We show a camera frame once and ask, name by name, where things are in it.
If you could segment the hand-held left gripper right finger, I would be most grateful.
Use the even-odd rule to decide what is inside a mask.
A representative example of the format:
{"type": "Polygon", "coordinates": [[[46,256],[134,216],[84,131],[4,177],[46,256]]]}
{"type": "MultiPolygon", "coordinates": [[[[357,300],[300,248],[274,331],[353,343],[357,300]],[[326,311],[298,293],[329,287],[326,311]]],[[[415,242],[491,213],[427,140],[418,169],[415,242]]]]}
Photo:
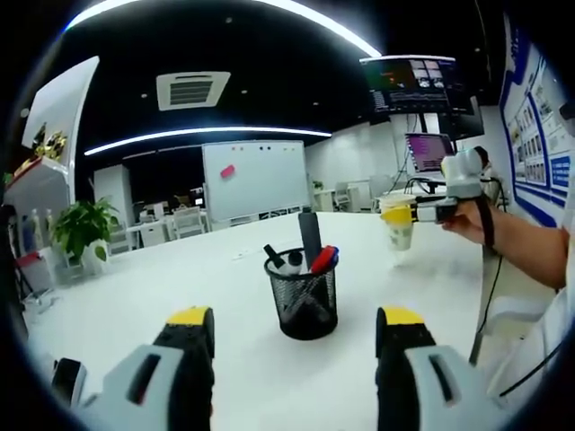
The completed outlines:
{"type": "Polygon", "coordinates": [[[479,370],[438,345],[416,312],[377,310],[376,358],[379,430],[499,430],[508,422],[479,370]]]}

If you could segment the person's right hand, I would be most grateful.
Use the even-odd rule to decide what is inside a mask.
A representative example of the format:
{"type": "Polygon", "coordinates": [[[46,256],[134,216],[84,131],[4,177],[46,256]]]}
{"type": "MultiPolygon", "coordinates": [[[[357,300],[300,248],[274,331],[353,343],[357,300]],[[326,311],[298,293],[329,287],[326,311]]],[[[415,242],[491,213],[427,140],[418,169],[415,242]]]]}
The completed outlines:
{"type": "Polygon", "coordinates": [[[484,231],[479,209],[473,201],[461,201],[455,214],[441,224],[448,232],[458,234],[470,242],[484,245],[484,231]]]}

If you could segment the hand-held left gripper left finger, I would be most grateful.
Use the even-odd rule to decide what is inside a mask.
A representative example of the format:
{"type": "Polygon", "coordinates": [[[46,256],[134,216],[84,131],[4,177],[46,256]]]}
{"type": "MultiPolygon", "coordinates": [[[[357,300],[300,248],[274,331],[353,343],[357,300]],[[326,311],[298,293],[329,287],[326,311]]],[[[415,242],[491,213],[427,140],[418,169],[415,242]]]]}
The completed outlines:
{"type": "Polygon", "coordinates": [[[91,430],[209,430],[215,319],[208,306],[172,315],[103,378],[79,415],[91,430]]]}

